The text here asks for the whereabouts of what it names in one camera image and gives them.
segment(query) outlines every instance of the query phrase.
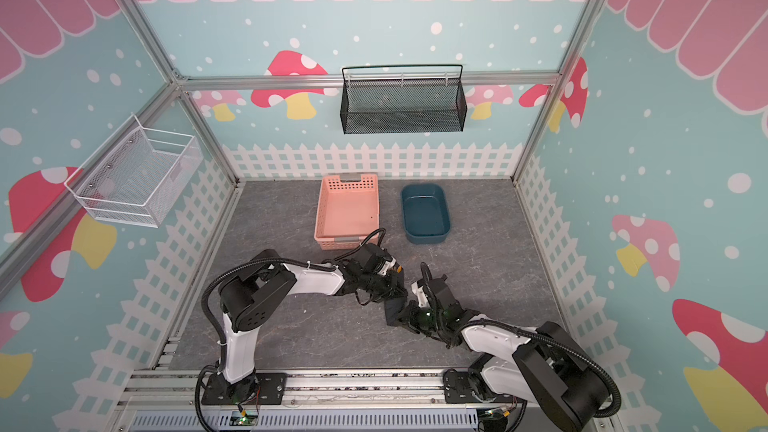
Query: teal container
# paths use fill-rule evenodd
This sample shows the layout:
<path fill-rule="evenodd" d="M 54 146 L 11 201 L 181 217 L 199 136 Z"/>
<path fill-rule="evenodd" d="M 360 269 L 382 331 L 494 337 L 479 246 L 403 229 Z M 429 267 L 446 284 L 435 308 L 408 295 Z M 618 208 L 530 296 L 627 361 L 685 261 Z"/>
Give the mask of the teal container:
<path fill-rule="evenodd" d="M 439 244 L 451 231 L 446 193 L 437 184 L 412 184 L 402 188 L 402 218 L 413 244 Z"/>

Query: wallpaper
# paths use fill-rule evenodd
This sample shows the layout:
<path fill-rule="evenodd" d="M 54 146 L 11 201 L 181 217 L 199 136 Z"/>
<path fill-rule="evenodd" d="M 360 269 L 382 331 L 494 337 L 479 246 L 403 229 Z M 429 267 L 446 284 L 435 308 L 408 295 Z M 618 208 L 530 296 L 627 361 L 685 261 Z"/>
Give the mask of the wallpaper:
<path fill-rule="evenodd" d="M 768 430 L 766 13 L 608 0 L 564 94 L 588 83 L 583 120 L 547 130 L 522 179 L 628 432 Z"/>
<path fill-rule="evenodd" d="M 375 172 L 380 177 L 506 178 L 518 164 L 547 92 L 546 86 L 467 86 L 463 132 L 348 135 L 337 89 L 214 90 L 192 97 L 240 177 Z"/>
<path fill-rule="evenodd" d="M 177 105 L 153 126 L 195 134 Z M 204 148 L 159 228 L 97 222 L 84 210 L 72 219 L 0 302 L 4 430 L 104 428 L 131 373 L 163 345 L 230 190 Z"/>
<path fill-rule="evenodd" d="M 179 72 L 254 76 L 281 50 L 343 66 L 556 70 L 584 0 L 139 0 Z"/>
<path fill-rule="evenodd" d="M 55 199 L 65 168 L 79 166 L 163 84 L 114 0 L 2 1 L 0 254 Z M 20 180 L 47 169 L 60 172 L 12 203 Z"/>

